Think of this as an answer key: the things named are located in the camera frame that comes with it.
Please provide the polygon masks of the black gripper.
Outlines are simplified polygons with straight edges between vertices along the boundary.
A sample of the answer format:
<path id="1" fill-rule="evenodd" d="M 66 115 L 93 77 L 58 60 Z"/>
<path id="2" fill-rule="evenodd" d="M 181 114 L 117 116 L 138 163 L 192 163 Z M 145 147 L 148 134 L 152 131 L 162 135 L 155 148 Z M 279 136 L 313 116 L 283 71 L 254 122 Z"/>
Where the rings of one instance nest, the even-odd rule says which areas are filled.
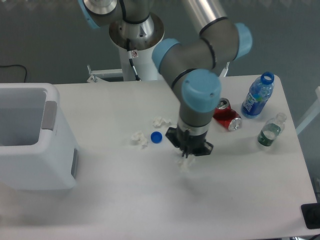
<path id="1" fill-rule="evenodd" d="M 181 156 L 210 155 L 214 146 L 206 140 L 207 132 L 191 135 L 190 130 L 182 131 L 179 127 L 169 127 L 165 136 L 175 148 L 181 150 Z"/>

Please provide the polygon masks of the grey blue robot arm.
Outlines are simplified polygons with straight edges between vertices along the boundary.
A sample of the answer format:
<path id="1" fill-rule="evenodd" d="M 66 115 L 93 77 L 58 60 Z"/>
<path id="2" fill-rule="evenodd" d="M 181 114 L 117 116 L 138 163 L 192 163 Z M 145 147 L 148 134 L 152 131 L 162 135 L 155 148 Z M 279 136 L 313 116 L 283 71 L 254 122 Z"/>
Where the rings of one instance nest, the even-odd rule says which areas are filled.
<path id="1" fill-rule="evenodd" d="M 221 82 L 213 69 L 246 55 L 252 47 L 250 30 L 233 23 L 217 0 L 185 0 L 199 38 L 182 45 L 165 38 L 162 20 L 148 0 L 81 0 L 88 24 L 109 27 L 118 48 L 123 79 L 149 81 L 163 77 L 180 103 L 176 127 L 166 132 L 183 157 L 207 156 L 213 145 L 206 134 L 221 97 Z"/>

